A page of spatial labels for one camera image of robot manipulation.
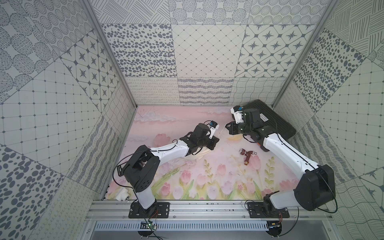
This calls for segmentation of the dark red garden hose nozzle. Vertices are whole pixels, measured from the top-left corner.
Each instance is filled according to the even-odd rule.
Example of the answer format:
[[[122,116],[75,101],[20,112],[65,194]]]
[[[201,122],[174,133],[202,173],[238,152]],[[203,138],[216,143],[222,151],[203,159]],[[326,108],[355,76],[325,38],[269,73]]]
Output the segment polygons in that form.
[[[257,153],[255,151],[246,151],[245,149],[240,149],[240,155],[244,156],[244,164],[247,166],[249,164],[251,156],[256,156]]]

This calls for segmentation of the white cloth drawstring bag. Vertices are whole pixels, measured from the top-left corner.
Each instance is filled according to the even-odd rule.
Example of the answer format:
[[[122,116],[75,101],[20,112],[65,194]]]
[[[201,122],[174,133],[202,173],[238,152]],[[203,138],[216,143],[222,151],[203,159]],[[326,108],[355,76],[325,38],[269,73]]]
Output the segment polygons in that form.
[[[197,138],[197,146],[200,149],[193,155],[197,155],[204,147],[207,147],[209,150],[213,150],[220,140],[219,138],[215,137],[215,135],[212,139],[209,139],[210,130],[208,127],[208,123],[199,124],[197,126],[197,131],[195,135]]]

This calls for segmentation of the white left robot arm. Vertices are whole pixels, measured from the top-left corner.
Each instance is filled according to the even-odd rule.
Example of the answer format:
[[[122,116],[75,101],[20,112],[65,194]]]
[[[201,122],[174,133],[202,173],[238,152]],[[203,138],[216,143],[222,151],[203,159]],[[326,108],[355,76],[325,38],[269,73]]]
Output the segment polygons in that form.
[[[137,150],[119,161],[116,166],[118,176],[125,177],[131,184],[139,206],[145,213],[156,210],[157,201],[150,190],[158,167],[177,158],[198,154],[203,148],[214,150],[219,138],[215,137],[219,124],[215,121],[199,123],[194,131],[187,133],[171,144],[157,148],[139,146]]]

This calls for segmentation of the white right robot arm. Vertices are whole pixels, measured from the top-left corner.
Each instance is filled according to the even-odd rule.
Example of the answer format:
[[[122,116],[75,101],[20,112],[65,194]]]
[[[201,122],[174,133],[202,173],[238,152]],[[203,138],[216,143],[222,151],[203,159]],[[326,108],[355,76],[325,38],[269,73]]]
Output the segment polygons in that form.
[[[335,174],[328,165],[320,165],[291,146],[278,132],[278,126],[266,125],[258,109],[231,108],[234,121],[226,125],[230,135],[245,135],[265,152],[272,152],[296,175],[295,189],[274,192],[264,197],[267,213],[285,208],[320,209],[336,200]]]

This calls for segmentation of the black plastic tool case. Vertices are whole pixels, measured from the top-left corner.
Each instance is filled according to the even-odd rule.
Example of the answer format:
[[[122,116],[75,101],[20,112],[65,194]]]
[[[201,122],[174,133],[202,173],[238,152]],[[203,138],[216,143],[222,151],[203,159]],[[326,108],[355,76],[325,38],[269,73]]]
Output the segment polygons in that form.
[[[273,127],[274,130],[277,130],[277,132],[285,140],[289,140],[297,133],[296,129],[290,123],[284,120],[280,115],[278,115],[274,110],[272,110],[271,107],[269,107],[266,103],[261,100],[254,100],[252,102],[249,102],[243,105],[243,108],[245,110],[258,109],[265,125]]]

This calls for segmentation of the white pipe fitting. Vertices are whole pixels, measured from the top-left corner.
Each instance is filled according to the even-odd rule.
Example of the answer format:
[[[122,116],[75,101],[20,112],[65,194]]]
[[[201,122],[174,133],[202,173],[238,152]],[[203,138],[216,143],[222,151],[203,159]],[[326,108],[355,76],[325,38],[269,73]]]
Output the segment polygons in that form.
[[[119,193],[116,195],[117,201],[126,202],[130,199],[129,191],[126,189],[121,189]]]

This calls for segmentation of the green circuit board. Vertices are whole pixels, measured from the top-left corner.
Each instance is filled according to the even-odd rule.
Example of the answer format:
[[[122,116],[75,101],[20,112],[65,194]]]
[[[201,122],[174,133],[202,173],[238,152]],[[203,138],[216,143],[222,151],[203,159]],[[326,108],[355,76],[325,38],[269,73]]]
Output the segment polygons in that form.
[[[150,231],[156,231],[157,230],[157,225],[154,224],[153,222],[149,221],[147,222],[147,227]]]

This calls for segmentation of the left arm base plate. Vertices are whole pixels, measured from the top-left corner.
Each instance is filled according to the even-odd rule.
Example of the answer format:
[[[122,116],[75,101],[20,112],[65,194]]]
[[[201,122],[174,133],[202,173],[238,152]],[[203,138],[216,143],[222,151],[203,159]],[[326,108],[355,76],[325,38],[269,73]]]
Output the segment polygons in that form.
[[[130,207],[129,219],[167,219],[169,210],[170,202],[155,201],[148,209],[144,209],[139,202],[133,202]]]

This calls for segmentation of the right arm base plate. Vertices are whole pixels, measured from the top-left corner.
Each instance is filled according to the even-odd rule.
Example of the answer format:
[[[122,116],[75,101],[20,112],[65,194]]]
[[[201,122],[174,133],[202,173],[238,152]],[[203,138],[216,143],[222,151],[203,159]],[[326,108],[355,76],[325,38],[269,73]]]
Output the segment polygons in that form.
[[[251,219],[287,219],[290,214],[287,209],[277,210],[262,202],[247,202],[246,209],[248,210]]]

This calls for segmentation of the aluminium front rail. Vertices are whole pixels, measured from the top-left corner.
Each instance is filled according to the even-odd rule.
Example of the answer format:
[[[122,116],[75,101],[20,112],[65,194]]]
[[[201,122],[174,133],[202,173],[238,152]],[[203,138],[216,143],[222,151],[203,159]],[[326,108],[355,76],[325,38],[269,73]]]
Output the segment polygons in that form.
[[[245,201],[171,201],[167,221],[237,221],[250,218]],[[86,221],[145,221],[130,219],[131,202],[94,201]]]

